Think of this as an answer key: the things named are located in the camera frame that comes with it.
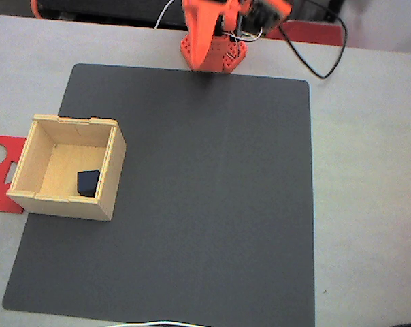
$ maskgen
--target table surface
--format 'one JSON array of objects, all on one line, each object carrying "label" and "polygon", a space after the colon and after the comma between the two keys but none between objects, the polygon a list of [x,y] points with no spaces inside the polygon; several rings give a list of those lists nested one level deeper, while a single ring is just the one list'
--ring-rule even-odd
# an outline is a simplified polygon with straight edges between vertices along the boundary
[{"label": "table surface", "polygon": [[[26,136],[35,113],[56,114],[76,63],[188,69],[184,35],[0,16],[0,134]],[[298,46],[323,71],[338,52]],[[284,42],[259,40],[235,74],[310,83],[316,325],[411,321],[411,54],[349,48],[318,80]],[[0,213],[0,326],[110,325],[2,308],[26,218]]]}]

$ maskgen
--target dark blue block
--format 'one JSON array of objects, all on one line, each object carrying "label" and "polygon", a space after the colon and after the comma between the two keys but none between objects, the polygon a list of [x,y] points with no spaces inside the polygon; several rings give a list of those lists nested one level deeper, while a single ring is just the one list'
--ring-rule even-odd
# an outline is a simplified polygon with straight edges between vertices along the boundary
[{"label": "dark blue block", "polygon": [[99,170],[85,170],[77,173],[77,192],[81,196],[95,197]]}]

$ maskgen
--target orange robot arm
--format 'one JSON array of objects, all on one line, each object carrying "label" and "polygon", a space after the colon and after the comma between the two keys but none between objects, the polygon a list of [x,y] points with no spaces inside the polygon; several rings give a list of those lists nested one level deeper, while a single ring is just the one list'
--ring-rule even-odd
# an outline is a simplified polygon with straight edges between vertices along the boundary
[{"label": "orange robot arm", "polygon": [[183,0],[188,35],[181,51],[192,70],[232,72],[246,55],[241,19],[260,31],[282,22],[291,11],[284,0]]}]

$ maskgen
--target black surface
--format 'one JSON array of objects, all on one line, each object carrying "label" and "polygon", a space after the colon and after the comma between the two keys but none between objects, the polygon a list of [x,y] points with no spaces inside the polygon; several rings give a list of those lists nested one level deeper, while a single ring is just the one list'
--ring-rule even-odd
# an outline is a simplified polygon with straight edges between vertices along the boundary
[{"label": "black surface", "polygon": [[[72,14],[122,18],[135,25],[154,26],[168,0],[38,0],[46,9]],[[181,0],[175,0],[166,11],[161,27],[185,29]]]},{"label": "black surface", "polygon": [[118,119],[114,217],[30,214],[6,309],[314,326],[306,82],[77,65],[60,115]]},{"label": "black surface", "polygon": [[0,14],[33,17],[29,0],[0,0]]}]

